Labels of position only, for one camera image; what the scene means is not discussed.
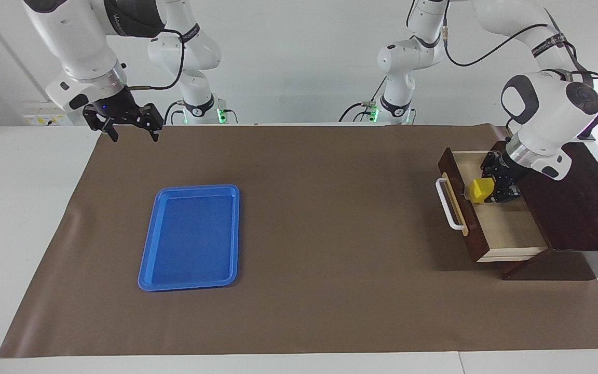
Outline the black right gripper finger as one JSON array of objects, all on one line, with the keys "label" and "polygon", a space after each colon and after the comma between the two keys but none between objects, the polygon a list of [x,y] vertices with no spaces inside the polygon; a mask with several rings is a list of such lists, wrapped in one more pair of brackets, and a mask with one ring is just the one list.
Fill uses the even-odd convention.
[{"label": "black right gripper finger", "polygon": [[139,107],[139,113],[134,121],[137,128],[149,132],[154,142],[159,141],[160,132],[164,127],[164,117],[159,113],[157,106],[153,103],[147,103]]},{"label": "black right gripper finger", "polygon": [[81,115],[85,122],[92,131],[100,131],[107,134],[112,142],[118,142],[118,132],[113,125],[113,119],[106,117],[105,119],[100,117],[97,109],[92,104],[88,104],[81,110]]}]

